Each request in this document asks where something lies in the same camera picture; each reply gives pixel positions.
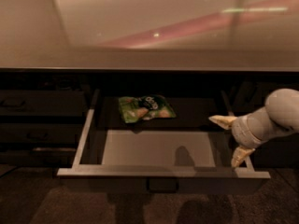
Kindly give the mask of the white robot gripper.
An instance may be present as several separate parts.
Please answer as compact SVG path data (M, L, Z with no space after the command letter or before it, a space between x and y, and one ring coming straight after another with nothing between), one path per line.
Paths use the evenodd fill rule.
M235 116L215 115L208 118L224 130L232 128L232 135L240 145L234 150L231 166L239 167L255 149L265 142L264 124L251 114L236 118Z

